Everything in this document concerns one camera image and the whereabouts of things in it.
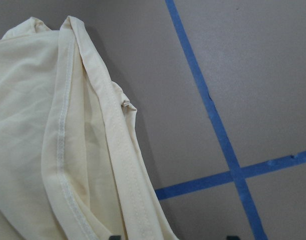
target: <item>garment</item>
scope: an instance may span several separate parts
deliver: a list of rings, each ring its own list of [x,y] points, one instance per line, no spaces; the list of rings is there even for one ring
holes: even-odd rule
[[[31,17],[0,40],[0,239],[176,240],[84,23]]]

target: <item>cream tote bag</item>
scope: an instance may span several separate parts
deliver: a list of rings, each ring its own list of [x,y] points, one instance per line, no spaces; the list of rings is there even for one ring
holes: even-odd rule
[[[176,240],[84,23],[0,40],[0,240]]]

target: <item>blue line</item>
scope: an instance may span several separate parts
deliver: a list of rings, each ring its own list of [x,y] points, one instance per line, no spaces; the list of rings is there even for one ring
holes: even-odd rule
[[[254,165],[246,166],[242,168],[242,172],[245,178],[251,178],[301,164],[306,164],[306,151],[298,153],[294,156],[285,156],[259,164],[257,163]],[[226,171],[220,174],[218,173],[212,176],[207,176],[188,182],[183,182],[181,184],[156,189],[155,192],[159,200],[164,200],[190,192],[192,193],[195,191],[216,187],[222,184],[227,184],[232,181],[233,178],[230,175],[230,172]]]
[[[233,147],[228,139],[228,136],[226,134],[224,125],[222,123],[222,120],[216,110],[216,107],[214,105],[213,100],[211,99],[209,95],[209,91],[207,88],[207,85],[205,83],[203,74],[199,68],[198,62],[196,60],[196,57],[193,53],[192,47],[189,43],[188,37],[186,35],[186,32],[184,30],[183,24],[181,22],[181,19],[179,17],[178,11],[176,9],[175,3],[173,0],[165,0],[166,5],[168,7],[168,11],[171,15],[174,27],[176,29],[178,38],[180,40],[180,43],[182,45],[182,48],[184,50],[186,59],[188,61],[188,64],[190,66],[191,72],[193,74],[193,77],[195,79],[196,85],[198,87],[199,93],[202,97],[203,103],[205,105],[205,108],[207,110],[208,116],[211,120],[211,123],[213,125],[214,131],[216,133],[216,136],[218,138],[219,144],[222,148],[222,151],[224,153],[227,165],[229,167],[231,176],[234,179],[234,183],[236,186],[236,189],[238,191],[240,200],[243,204],[245,213],[247,215],[248,221],[250,223],[250,226],[252,228],[254,237],[256,240],[266,240],[267,236],[264,232],[264,229],[262,227],[261,220],[259,218],[259,215],[256,210],[256,206],[254,204],[254,201],[252,199],[252,196],[249,192],[248,186],[246,184],[245,178],[243,177],[241,168],[238,164],[236,155],[234,153]]]

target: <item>cloth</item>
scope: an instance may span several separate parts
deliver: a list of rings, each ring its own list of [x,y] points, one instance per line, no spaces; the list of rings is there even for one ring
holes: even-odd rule
[[[141,156],[136,111],[79,19],[50,30],[31,17],[7,31],[0,239],[176,240]]]

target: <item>gray floor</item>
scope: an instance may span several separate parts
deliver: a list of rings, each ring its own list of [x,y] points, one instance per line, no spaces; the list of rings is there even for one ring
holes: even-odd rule
[[[175,0],[241,166],[306,150],[306,0]],[[138,110],[155,189],[228,171],[163,0],[0,0],[0,38],[30,16],[87,31]],[[270,240],[306,240],[306,163],[247,179]],[[253,240],[233,183],[161,201],[182,240]]]

